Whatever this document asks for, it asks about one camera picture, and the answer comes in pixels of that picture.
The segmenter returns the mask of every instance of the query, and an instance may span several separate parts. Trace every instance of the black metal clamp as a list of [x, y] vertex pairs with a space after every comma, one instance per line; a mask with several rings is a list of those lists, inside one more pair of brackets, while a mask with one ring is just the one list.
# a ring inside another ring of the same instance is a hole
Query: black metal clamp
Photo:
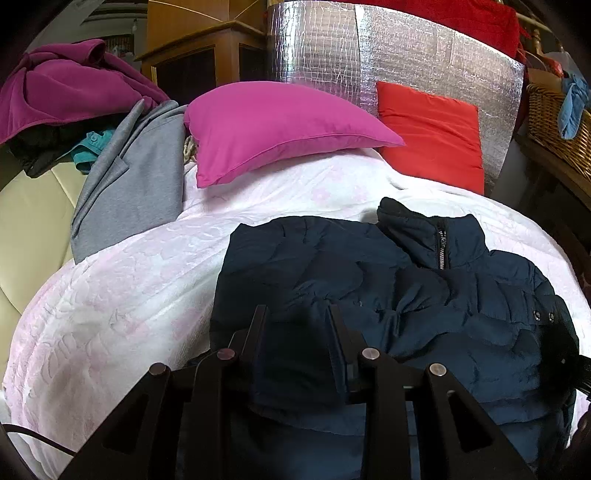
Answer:
[[[535, 479], [501, 430], [444, 365], [431, 364], [425, 371], [400, 365], [369, 347], [359, 332], [349, 330], [336, 306], [330, 310], [346, 365], [348, 403], [368, 405], [362, 480], [411, 479], [407, 401], [414, 405], [422, 480]], [[174, 479], [184, 408], [190, 421], [184, 477], [225, 480], [229, 438], [225, 408], [230, 398], [248, 399], [267, 314], [265, 306], [258, 306], [248, 330], [236, 332], [228, 348], [203, 355], [196, 366], [171, 372], [163, 364], [152, 365], [59, 480]], [[14, 454], [14, 458], [12, 452], [2, 455], [2, 460], [18, 471], [3, 478], [34, 479], [23, 470], [16, 450]]]

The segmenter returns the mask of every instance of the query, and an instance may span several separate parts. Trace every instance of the silver insulation sheet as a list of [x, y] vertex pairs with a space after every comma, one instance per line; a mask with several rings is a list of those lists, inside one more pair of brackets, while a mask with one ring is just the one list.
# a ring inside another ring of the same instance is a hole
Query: silver insulation sheet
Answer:
[[271, 78], [359, 105], [359, 40], [352, 4], [287, 2], [269, 8]]
[[271, 77], [339, 95], [377, 115], [378, 80], [476, 105], [489, 192], [521, 99], [523, 65], [478, 40], [395, 10], [293, 1], [269, 8]]

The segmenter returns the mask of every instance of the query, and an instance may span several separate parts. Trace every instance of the pink pillow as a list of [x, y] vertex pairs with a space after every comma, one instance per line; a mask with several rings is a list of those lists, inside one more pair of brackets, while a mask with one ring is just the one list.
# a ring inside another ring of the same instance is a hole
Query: pink pillow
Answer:
[[347, 100], [302, 85], [230, 83], [191, 102], [184, 123], [199, 142], [197, 186], [229, 183], [283, 158], [404, 141]]

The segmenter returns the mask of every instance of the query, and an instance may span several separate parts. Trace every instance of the blue cloth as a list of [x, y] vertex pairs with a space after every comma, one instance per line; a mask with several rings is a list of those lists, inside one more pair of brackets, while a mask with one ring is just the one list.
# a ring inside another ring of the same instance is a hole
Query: blue cloth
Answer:
[[114, 128], [108, 128], [101, 132], [88, 132], [83, 140], [80, 140], [62, 157], [71, 154], [76, 169], [84, 175], [88, 175], [100, 153], [111, 141], [114, 132]]
[[562, 80], [562, 91], [566, 97], [558, 113], [558, 130], [562, 138], [571, 140], [579, 131], [583, 110], [591, 106], [591, 93], [585, 79], [575, 74]]

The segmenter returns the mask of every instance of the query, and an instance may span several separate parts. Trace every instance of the jacket zipper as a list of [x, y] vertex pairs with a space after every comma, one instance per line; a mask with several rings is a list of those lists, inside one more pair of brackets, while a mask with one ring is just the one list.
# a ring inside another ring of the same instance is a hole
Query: jacket zipper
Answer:
[[444, 229], [439, 228], [439, 269], [445, 268], [445, 247], [447, 245], [447, 233]]

